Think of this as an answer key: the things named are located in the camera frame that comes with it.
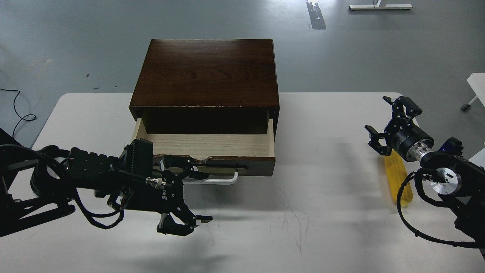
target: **white table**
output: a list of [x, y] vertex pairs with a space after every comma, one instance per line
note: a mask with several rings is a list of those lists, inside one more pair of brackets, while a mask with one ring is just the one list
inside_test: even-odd
[[[273, 177], [240, 177], [230, 186], [187, 185], [186, 203], [214, 220], [187, 237], [156, 233], [159, 215], [127, 211], [110, 230], [77, 210], [0, 238], [2, 272], [483, 272], [478, 250], [416, 238], [392, 203], [383, 159], [364, 125], [382, 130], [396, 93], [281, 93]], [[57, 144], [120, 155], [134, 120], [130, 93], [66, 94], [34, 149]], [[415, 171], [416, 163], [408, 164]], [[11, 193], [30, 198], [29, 171]], [[104, 200], [81, 191], [88, 209]], [[447, 209], [415, 199], [404, 210], [423, 232], [469, 240]]]
[[470, 85], [473, 92], [475, 92], [476, 96], [471, 99], [471, 101], [465, 104], [461, 109], [465, 112], [470, 110], [471, 104], [474, 103], [477, 99], [480, 99], [480, 102], [484, 104], [485, 101], [485, 73], [472, 73], [468, 79], [468, 84]]

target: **black robotic arm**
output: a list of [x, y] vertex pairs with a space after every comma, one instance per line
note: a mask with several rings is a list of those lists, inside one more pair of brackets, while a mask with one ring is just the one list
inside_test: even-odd
[[[38, 197], [15, 199], [9, 188], [19, 171], [30, 168], [34, 168], [31, 188]], [[201, 223], [210, 222], [211, 216], [195, 215], [187, 207], [182, 182], [188, 176], [206, 178], [208, 175], [194, 171], [189, 163], [178, 175], [162, 170], [154, 168], [153, 144], [145, 139], [135, 139], [124, 147], [120, 157], [114, 157], [78, 148], [61, 150], [53, 145], [33, 151], [0, 129], [0, 237], [73, 213], [75, 207], [69, 204], [71, 201], [75, 201], [92, 225], [103, 229], [120, 223], [127, 209], [160, 213], [157, 232], [164, 234], [186, 236]], [[77, 188], [93, 189], [96, 197], [109, 196], [107, 205], [113, 212], [88, 211]], [[30, 215], [48, 204], [56, 204], [57, 208]], [[95, 220], [114, 215], [118, 218], [110, 225]], [[176, 223], [171, 215], [183, 224]]]

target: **dark wooden top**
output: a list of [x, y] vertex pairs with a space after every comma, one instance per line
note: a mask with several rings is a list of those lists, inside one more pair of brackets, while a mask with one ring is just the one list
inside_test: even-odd
[[278, 108], [272, 40], [151, 40], [130, 109]]

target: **open drawer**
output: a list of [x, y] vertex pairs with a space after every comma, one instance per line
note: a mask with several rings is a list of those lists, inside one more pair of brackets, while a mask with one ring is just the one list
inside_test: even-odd
[[164, 155], [185, 156], [196, 163], [199, 171], [211, 175], [238, 171], [239, 175], [272, 176], [275, 168], [272, 119], [268, 119], [266, 134], [148, 134], [143, 119], [138, 118], [132, 138], [153, 143], [155, 162]]

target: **robotic arm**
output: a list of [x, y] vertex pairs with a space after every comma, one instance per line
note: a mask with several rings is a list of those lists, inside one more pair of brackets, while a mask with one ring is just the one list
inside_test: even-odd
[[[378, 133], [372, 126], [365, 126], [370, 133], [369, 146], [381, 155], [390, 155], [393, 149], [405, 161], [419, 161], [422, 167], [406, 178], [398, 192], [397, 208], [404, 224], [416, 237], [453, 246], [485, 248], [484, 168], [461, 156], [462, 143], [454, 137], [449, 138], [438, 151], [433, 151], [434, 140], [413, 122], [422, 110], [410, 98], [383, 99], [392, 106], [392, 119], [383, 133]], [[385, 139], [385, 146], [379, 143], [380, 139]], [[440, 240], [420, 232], [404, 219], [400, 199], [405, 185], [413, 178], [418, 195], [431, 205], [449, 208], [456, 215], [455, 228], [475, 242]], [[441, 201], [426, 196], [423, 181], [430, 181]]]
[[[182, 167], [179, 175], [162, 166], [163, 171], [154, 169], [156, 164], [153, 144], [144, 139], [135, 139], [124, 147], [118, 158], [78, 148], [61, 150], [54, 145], [33, 151], [0, 129], [0, 237], [73, 213], [75, 207], [69, 204], [71, 201], [75, 201], [92, 225], [103, 229], [120, 223], [127, 209], [160, 213], [157, 232], [164, 234], [186, 236], [201, 223], [210, 222], [211, 216], [194, 215], [184, 203], [182, 182], [185, 177], [205, 179], [209, 175], [194, 171], [189, 162], [179, 164]], [[38, 197], [24, 201], [14, 199], [8, 190], [16, 174], [30, 168], [34, 168], [30, 185]], [[88, 211], [77, 188], [93, 189], [96, 197], [109, 196], [107, 205], [113, 212]], [[56, 204], [57, 208], [30, 215], [48, 204]], [[117, 214], [118, 218], [110, 225], [95, 220]], [[171, 215], [184, 224], [176, 223]]]

